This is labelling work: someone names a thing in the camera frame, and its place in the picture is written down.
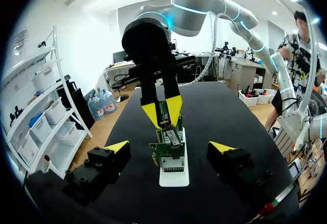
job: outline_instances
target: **computer monitor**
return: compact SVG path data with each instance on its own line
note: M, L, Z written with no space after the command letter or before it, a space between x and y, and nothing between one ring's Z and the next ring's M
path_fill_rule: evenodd
M114 53L113 54L113 63L125 61L124 57L126 55L127 54L125 53L125 51Z

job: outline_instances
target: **circuit board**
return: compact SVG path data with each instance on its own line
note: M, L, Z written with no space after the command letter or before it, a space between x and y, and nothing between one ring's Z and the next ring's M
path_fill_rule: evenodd
M163 101L160 102L160 110L163 122L169 122L168 107ZM152 158L163 172L183 172L185 142L183 142L183 117L179 116L177 126L168 126L165 129L157 129L157 143L149 143L153 150Z

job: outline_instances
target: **black tabletop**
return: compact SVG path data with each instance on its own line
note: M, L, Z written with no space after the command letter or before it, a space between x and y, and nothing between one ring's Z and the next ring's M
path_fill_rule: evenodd
M157 88L159 100L164 89ZM180 88L188 149L190 184L159 185L148 145L156 142L155 127L141 108L141 91L135 91L117 120L107 145L129 140L131 159L114 185L89 205L100 214L125 223L244 223L251 206L224 185L206 159L209 141L244 147L254 162L274 172L270 189L278 195L293 183L285 159L264 127L225 85L195 83ZM294 211L296 197L287 199L285 211Z

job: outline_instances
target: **white storage bin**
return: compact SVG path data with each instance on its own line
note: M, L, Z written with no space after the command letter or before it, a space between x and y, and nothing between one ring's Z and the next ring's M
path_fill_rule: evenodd
M43 143L51 132L51 127L45 118L44 113L38 118L38 120L30 127L30 132L35 136L39 142Z
M259 99L259 97L246 98L245 95L243 95L240 90L239 90L239 98L244 102L244 104L246 104L247 107L256 106L256 103L258 102Z
M64 145L75 146L79 137L75 122L65 122L58 130L56 137Z
M35 157L39 151L39 148L33 141L30 132L27 131L26 134L19 138L20 147L18 153L22 156L25 162L31 166L35 160Z
M61 102L61 97L54 99L52 105L44 112L49 124L58 124L66 114L66 108Z
M264 91L264 89L261 89L261 88L255 88L255 90L257 90L258 93L262 93ZM268 101L269 101L270 98L271 98L271 95L259 95L259 99L258 99L257 104L258 105L268 104Z
M258 80L258 82L263 82L263 76L260 76L259 74L255 74L255 78Z
M276 93L277 93L277 90L274 90L274 89L267 89L269 92L270 92L270 94L271 94L271 97L270 97L270 99L269 99L269 103L271 103L271 101L272 101L272 99L275 97L275 95L276 95Z
M45 66L36 73L36 76L32 80L35 91L44 92L49 87L56 83L54 67Z

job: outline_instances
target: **wooden floor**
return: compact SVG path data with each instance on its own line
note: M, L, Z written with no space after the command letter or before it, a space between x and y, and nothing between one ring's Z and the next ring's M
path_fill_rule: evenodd
M129 85L125 90L122 91L122 94L132 96L134 93L135 86L136 85ZM71 169L74 169L79 165L83 164L84 159L87 158L88 151L95 148L96 146L104 147L112 128L114 127L118 117L122 113L128 101L129 99L120 103L116 103L117 110L115 112L106 114L104 118L96 120L95 124L90 129L90 132L93 137L90 138L88 135L85 137L80 148L75 154L75 157L72 161Z
M129 85L122 93L123 94L129 94L130 96L134 93L134 87L135 85ZM75 167L83 164L84 159L87 158L87 152L91 149L93 149L96 146L103 147L105 143L107 142L107 139L111 133L112 128L114 127L118 117L120 116L121 112L123 111L124 107L128 103L129 99L117 103L117 110L114 113L111 114L106 114L104 118L100 120L96 120L95 124L91 128L91 133L93 135L92 138L87 136L84 141L82 142L80 148L78 149L73 162L71 164L71 169L74 169ZM257 105L255 107L250 107L249 108L253 114L258 118L258 120L264 125L269 114L272 112L274 107L268 103L265 105ZM280 127L278 122L275 123L275 127ZM314 187L314 185L317 182L317 179L319 179L325 162L324 162L324 157L323 157L323 152L322 150L318 150L321 147L321 142L316 143L314 145L314 153L318 159L318 165L319 165L319 172L318 172L318 177L312 177L309 178L309 169L307 169L301 177L299 178L299 183L300 183L300 188L301 188L301 193L304 193L305 191L309 191Z

